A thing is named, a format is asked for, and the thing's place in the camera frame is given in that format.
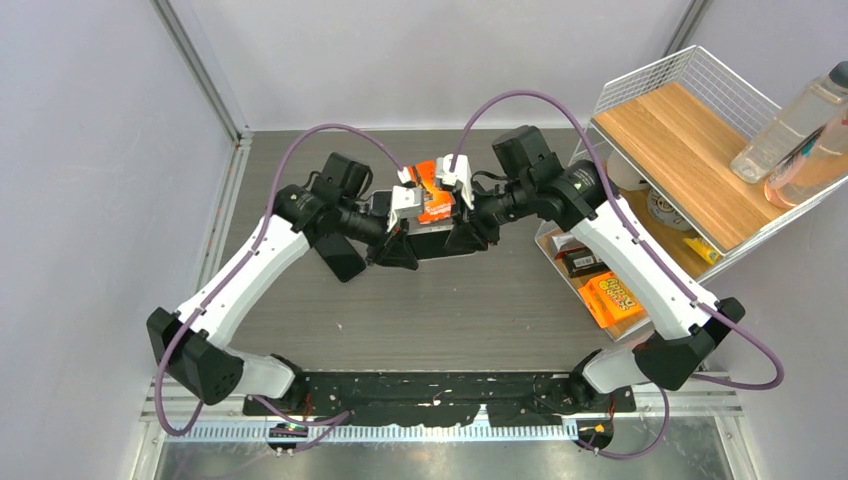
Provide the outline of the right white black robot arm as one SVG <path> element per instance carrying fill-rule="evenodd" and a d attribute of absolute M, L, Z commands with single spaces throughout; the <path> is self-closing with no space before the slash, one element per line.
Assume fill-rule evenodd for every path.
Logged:
<path fill-rule="evenodd" d="M 642 305 L 654 332 L 633 345 L 604 349 L 574 370 L 571 397 L 596 410 L 611 392 L 651 382 L 678 390 L 745 315 L 733 298 L 718 299 L 694 281 L 643 227 L 619 193 L 608 196 L 599 171 L 588 160 L 563 166 L 541 131 L 521 126 L 492 148 L 507 183 L 475 193 L 464 155 L 436 161 L 436 184 L 454 193 L 460 214 L 452 237 L 484 249 L 496 243 L 500 226 L 534 215 L 554 222 L 597 255 Z"/>

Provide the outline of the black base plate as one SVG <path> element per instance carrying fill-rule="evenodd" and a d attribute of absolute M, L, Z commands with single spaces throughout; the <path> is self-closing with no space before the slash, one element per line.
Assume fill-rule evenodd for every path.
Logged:
<path fill-rule="evenodd" d="M 289 415 L 330 419 L 349 412 L 351 426 L 451 427 L 485 412 L 493 427 L 552 426 L 581 413 L 632 413 L 630 389 L 579 396 L 559 372 L 306 372 L 272 405 Z"/>

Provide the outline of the phone in lilac case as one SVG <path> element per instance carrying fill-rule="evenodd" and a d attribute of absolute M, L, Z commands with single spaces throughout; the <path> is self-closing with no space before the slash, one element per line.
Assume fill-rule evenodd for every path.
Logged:
<path fill-rule="evenodd" d="M 383 220 L 387 220 L 392 212 L 393 191 L 376 190 L 368 199 L 368 214 Z"/>

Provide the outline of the orange razor box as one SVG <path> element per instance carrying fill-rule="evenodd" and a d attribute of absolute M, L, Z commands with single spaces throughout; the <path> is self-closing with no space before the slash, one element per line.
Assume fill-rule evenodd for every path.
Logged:
<path fill-rule="evenodd" d="M 424 190 L 423 212 L 417 219 L 427 225 L 447 220 L 451 217 L 454 200 L 449 192 L 439 189 L 435 184 L 436 161 L 426 160 L 407 166 L 405 171 L 416 186 Z"/>

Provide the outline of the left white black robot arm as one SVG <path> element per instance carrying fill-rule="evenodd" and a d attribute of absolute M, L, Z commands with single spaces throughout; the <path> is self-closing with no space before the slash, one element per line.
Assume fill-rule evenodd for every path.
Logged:
<path fill-rule="evenodd" d="M 204 405 L 232 394 L 258 394 L 284 414 L 298 412 L 307 398 L 294 365 L 275 356 L 239 352 L 230 343 L 239 325 L 274 281 L 320 240 L 333 235 L 365 243 L 368 259 L 387 262 L 399 252 L 400 267 L 413 269 L 414 256 L 400 238 L 423 206 L 417 176 L 406 167 L 390 192 L 384 215 L 366 213 L 359 197 L 372 177 L 366 164 L 331 154 L 307 186 L 280 189 L 271 215 L 225 266 L 175 311 L 162 307 L 146 321 L 157 362 Z"/>

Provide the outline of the bare black phone left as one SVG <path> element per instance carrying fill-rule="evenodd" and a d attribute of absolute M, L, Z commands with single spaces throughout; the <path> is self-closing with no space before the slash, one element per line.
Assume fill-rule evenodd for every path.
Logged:
<path fill-rule="evenodd" d="M 349 282 L 366 269 L 364 258 L 341 234 L 332 233 L 318 239 L 314 249 L 342 283 Z"/>

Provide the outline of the white round container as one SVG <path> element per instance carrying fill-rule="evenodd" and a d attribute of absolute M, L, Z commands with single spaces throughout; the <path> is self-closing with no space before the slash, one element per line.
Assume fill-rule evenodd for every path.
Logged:
<path fill-rule="evenodd" d="M 620 190 L 639 191 L 651 188 L 639 171 L 616 150 L 613 150 L 606 160 L 606 172 Z"/>

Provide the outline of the pink tinted bottle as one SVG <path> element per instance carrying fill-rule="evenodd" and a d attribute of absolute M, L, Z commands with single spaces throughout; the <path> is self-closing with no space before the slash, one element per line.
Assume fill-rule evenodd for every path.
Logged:
<path fill-rule="evenodd" d="M 778 207 L 793 208 L 846 176 L 844 107 L 775 169 L 764 185 L 764 195 Z"/>

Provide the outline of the orange packet under shelf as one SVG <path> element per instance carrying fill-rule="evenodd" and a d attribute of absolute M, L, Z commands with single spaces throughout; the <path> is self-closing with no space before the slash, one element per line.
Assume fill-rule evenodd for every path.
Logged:
<path fill-rule="evenodd" d="M 604 329 L 623 326 L 646 316 L 642 304 L 612 271 L 589 279 L 578 288 L 578 295 L 598 326 Z"/>

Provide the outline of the dark snack bar packet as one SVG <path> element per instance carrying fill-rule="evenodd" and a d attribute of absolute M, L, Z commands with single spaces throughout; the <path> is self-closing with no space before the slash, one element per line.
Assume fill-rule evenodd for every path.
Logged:
<path fill-rule="evenodd" d="M 599 274 L 608 270 L 606 263 L 588 248 L 565 252 L 562 261 L 569 278 Z"/>

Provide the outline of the yellow snack packet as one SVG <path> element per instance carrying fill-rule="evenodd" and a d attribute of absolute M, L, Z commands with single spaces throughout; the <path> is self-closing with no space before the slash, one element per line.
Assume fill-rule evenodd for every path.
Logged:
<path fill-rule="evenodd" d="M 683 242 L 709 265 L 715 265 L 722 255 L 702 237 L 684 238 Z"/>

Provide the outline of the clear water bottle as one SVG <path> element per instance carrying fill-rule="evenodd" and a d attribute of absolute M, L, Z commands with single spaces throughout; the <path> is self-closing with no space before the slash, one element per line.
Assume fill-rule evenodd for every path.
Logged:
<path fill-rule="evenodd" d="M 755 184 L 821 128 L 847 101 L 847 61 L 807 84 L 730 163 L 731 171 Z"/>

